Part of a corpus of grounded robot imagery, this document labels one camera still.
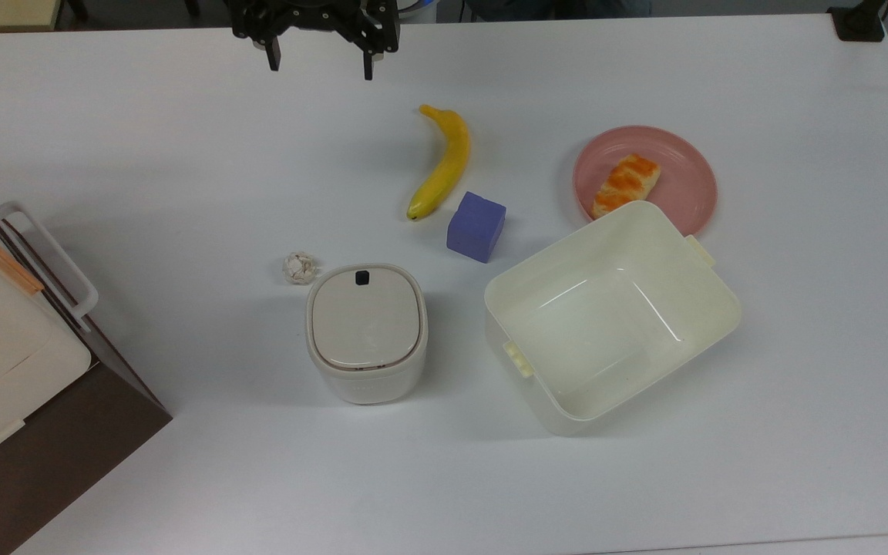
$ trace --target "bread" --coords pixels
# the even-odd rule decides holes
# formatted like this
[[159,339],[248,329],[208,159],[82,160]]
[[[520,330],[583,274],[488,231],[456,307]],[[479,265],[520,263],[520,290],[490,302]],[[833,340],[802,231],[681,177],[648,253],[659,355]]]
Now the bread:
[[621,159],[619,165],[609,173],[609,179],[602,183],[602,189],[595,194],[595,203],[591,207],[592,217],[603,217],[632,200],[645,200],[658,179],[660,166],[656,162],[638,154],[630,154]]

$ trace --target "white canister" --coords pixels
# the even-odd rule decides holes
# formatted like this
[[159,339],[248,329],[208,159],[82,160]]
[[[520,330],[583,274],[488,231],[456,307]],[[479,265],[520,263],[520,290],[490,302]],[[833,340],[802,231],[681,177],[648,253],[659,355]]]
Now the white canister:
[[390,264],[329,271],[307,298],[307,348],[325,382],[349,403],[404,396],[426,359],[427,308],[419,285]]

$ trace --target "plastic bin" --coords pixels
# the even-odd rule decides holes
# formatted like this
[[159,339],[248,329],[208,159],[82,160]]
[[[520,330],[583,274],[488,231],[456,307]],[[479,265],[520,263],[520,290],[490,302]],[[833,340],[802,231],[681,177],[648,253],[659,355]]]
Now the plastic bin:
[[713,262],[654,204],[626,204],[497,275],[486,340],[540,424],[573,435],[738,326]]

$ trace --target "crumpled paper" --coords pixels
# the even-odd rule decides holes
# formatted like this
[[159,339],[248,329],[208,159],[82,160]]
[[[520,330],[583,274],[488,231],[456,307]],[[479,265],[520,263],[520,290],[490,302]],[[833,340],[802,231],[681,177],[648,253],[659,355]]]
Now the crumpled paper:
[[283,260],[283,277],[295,285],[310,284],[318,273],[318,263],[307,253],[290,253]]

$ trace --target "container lid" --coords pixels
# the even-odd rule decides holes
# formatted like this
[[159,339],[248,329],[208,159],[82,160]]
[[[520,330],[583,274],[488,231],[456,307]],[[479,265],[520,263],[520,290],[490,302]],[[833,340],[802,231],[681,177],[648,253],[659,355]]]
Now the container lid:
[[353,267],[332,275],[314,296],[314,345],[330,365],[384,368],[406,358],[420,337],[416,291],[388,267]]

